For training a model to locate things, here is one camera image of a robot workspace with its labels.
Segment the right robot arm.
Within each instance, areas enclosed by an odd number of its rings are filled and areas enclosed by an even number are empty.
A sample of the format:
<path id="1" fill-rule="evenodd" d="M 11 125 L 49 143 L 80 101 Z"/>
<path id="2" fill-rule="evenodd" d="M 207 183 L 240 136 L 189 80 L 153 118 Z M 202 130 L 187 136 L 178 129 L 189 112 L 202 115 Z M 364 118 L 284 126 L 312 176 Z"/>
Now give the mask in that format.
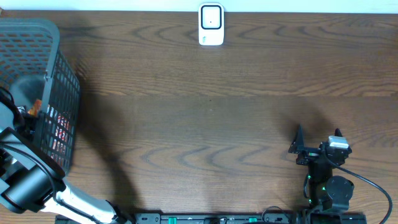
<path id="1" fill-rule="evenodd" d="M 304 192 L 314 212 L 343 213 L 349 209 L 354 185 L 342 176 L 333 175 L 333 169 L 343 165 L 352 153 L 339 129 L 318 147 L 308 147 L 303 130 L 298 127 L 289 152 L 297 155 L 296 164 L 308 167 Z"/>

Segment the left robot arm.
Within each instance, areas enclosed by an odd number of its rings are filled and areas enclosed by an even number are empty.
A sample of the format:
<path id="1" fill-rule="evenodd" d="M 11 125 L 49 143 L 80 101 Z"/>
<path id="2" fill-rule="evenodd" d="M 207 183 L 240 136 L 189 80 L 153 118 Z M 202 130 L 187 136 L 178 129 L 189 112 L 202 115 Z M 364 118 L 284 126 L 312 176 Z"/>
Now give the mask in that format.
<path id="1" fill-rule="evenodd" d="M 70 185 L 63 169 L 14 130 L 21 116 L 12 100 L 1 95 L 1 165 L 11 159 L 21 169 L 1 176 L 1 204 L 15 213 L 52 212 L 78 223 L 135 223 L 135 219 L 106 200 L 96 199 Z"/>

